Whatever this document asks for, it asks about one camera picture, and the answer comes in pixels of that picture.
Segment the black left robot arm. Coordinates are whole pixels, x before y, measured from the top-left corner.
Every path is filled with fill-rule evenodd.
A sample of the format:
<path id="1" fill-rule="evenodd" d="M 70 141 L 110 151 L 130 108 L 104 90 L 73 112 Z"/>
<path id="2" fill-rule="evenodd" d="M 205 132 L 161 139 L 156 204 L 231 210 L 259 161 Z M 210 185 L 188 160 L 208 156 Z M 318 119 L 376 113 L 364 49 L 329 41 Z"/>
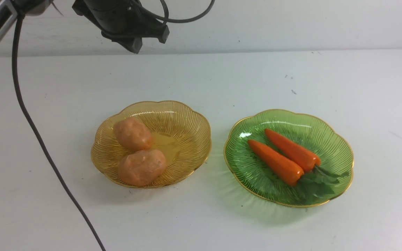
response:
<path id="1" fill-rule="evenodd" d="M 0 0 L 0 41 L 14 23 L 43 14 L 51 5 L 52 0 Z M 170 33 L 166 22 L 146 13 L 139 0 L 75 0 L 72 9 L 98 27 L 104 38 L 135 54 L 143 38 L 165 43 Z"/>

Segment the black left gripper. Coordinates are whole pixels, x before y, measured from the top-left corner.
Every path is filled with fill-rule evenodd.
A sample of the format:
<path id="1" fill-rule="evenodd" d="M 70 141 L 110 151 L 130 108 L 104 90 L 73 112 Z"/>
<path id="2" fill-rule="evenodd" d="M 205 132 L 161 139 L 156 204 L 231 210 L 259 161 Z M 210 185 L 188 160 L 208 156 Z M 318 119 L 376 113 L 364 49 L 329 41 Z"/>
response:
<path id="1" fill-rule="evenodd" d="M 169 28 L 141 10 L 139 0 L 76 0 L 72 9 L 101 30 L 107 38 L 129 52 L 139 53 L 142 38 L 156 38 L 166 43 Z"/>

